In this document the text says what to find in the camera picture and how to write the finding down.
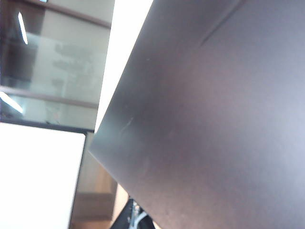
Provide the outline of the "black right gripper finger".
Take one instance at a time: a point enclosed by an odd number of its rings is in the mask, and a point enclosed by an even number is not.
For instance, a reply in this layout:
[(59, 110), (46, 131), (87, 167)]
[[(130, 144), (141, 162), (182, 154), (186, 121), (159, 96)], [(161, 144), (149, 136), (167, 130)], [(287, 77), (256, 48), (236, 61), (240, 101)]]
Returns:
[(155, 226), (146, 211), (130, 198), (110, 229), (155, 229)]

